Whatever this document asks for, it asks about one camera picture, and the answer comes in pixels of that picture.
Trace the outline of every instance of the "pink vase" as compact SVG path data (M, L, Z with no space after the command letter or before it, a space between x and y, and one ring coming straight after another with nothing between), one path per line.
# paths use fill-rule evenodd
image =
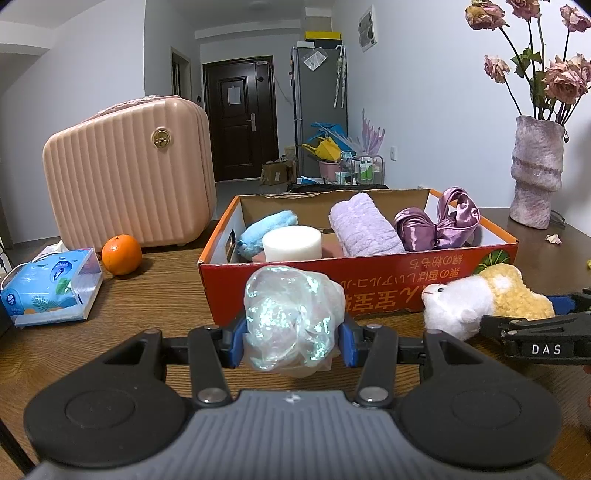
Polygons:
M546 229L551 198L562 188L564 127L527 115L517 117L511 176L517 182L511 218L522 225Z

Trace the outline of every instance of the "pink rose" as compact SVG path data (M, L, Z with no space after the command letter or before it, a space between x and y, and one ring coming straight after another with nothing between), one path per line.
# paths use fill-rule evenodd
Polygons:
M565 5L560 7L562 23L569 28L569 32L584 32L591 28L591 21L585 17L576 7Z
M466 8L466 21L473 30L504 27L507 25L504 16L505 11L501 7L486 0L472 0L472 4Z
M591 82L591 63L589 63L583 55L577 53L577 55L571 58L567 64L572 70L578 72L585 85Z
M491 80L497 83L506 83L505 73L509 73L511 69L504 60L484 55L484 71Z
M556 56L556 61L550 61L543 82L549 98L556 98L568 105L574 105L579 97L588 92L587 84L579 72L563 62L559 56Z
M538 0L506 0L513 7L513 15L528 22L532 18L540 17L540 3Z

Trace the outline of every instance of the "purple satin bow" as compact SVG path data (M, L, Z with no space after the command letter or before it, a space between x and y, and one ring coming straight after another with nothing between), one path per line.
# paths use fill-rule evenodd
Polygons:
M449 204L457 200L457 211L449 213ZM447 189L437 206L438 224L420 208L410 207L399 214L394 226L407 252L459 248L480 224L480 210L465 190Z

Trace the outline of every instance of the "blue fluffy object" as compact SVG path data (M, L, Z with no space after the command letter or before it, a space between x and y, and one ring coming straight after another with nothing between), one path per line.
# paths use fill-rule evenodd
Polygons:
M247 260L252 261L252 257L263 251L262 238L266 234L278 228L291 225L297 225L297 215L290 210L285 210L284 212L279 212L263 218L263 220L259 220L257 223L248 227L236 243L238 253Z

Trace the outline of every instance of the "white candle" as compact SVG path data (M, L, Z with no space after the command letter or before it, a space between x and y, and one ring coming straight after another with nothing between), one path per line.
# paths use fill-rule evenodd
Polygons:
M293 262L322 258L322 234L311 226L278 228L262 238L268 262Z

